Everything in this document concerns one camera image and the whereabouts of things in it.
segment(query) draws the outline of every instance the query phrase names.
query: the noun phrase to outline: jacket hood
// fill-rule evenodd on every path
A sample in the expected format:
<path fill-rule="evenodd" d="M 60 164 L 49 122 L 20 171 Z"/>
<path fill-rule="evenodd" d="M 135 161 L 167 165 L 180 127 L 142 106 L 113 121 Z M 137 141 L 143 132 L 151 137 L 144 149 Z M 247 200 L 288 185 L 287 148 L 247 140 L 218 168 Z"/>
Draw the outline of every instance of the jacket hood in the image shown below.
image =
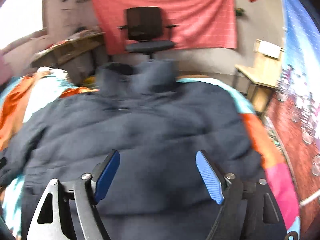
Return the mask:
<path fill-rule="evenodd" d="M 134 67 L 121 63 L 108 63 L 97 70 L 96 84 L 103 96 L 114 97 L 122 82 L 129 81 L 129 90 L 151 95 L 174 90 L 177 86 L 177 61 L 150 60 Z"/>

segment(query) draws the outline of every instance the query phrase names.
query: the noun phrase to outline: black chair backrest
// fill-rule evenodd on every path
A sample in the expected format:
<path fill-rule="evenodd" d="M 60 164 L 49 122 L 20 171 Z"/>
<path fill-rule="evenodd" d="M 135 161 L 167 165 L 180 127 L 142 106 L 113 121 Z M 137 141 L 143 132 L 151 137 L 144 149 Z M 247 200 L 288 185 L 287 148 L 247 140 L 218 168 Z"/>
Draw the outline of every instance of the black chair backrest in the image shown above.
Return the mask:
<path fill-rule="evenodd" d="M 128 39 L 150 41 L 163 35 L 161 9 L 159 7 L 135 7 L 125 11 Z"/>

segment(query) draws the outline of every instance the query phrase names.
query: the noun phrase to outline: poster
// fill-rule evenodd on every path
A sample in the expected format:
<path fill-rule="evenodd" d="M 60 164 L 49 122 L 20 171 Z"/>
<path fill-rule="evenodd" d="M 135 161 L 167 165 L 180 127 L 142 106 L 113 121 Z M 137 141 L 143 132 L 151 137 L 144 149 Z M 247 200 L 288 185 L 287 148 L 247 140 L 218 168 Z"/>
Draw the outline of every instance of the poster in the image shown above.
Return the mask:
<path fill-rule="evenodd" d="M 285 55 L 266 125 L 300 201 L 301 236 L 320 213 L 320 33 L 298 0 L 283 0 Z"/>

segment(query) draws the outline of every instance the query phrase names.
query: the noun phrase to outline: orange blanket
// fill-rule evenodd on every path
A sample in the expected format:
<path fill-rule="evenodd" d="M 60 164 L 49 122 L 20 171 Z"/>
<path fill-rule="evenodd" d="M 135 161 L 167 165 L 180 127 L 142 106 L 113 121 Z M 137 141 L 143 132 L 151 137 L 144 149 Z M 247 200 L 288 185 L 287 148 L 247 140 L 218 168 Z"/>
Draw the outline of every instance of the orange blanket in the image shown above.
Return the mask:
<path fill-rule="evenodd" d="M 42 71 L 31 77 L 24 77 L 5 98 L 0 108 L 0 150 L 8 147 L 12 136 L 21 129 L 31 91 L 38 80 L 48 74 L 49 71 Z M 69 89 L 63 92 L 60 98 L 89 91 L 97 91 L 97 89 L 91 90 L 85 87 Z"/>
<path fill-rule="evenodd" d="M 284 163 L 283 155 L 270 140 L 262 122 L 254 114 L 241 114 L 248 135 L 252 141 L 252 148 L 261 154 L 261 166 L 264 169 Z"/>

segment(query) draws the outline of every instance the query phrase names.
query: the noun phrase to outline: pink fabric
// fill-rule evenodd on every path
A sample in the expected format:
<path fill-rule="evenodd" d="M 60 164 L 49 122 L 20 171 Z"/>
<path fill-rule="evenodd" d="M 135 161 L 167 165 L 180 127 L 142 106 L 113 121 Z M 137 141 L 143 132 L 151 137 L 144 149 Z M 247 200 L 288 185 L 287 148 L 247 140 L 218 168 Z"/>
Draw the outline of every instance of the pink fabric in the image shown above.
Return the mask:
<path fill-rule="evenodd" d="M 13 71 L 9 64 L 4 62 L 4 58 L 0 52 L 0 85 L 13 76 Z"/>
<path fill-rule="evenodd" d="M 299 202 L 286 163 L 265 170 L 268 184 L 279 205 L 284 223 L 289 229 L 299 216 Z"/>
<path fill-rule="evenodd" d="M 92 0 L 100 27 L 106 33 L 110 55 L 124 53 L 123 38 L 117 26 L 125 25 L 124 10 L 140 6 L 156 6 L 163 11 L 163 24 L 173 28 L 175 49 L 235 49 L 236 19 L 234 0 Z M 168 39 L 165 31 L 163 39 Z"/>

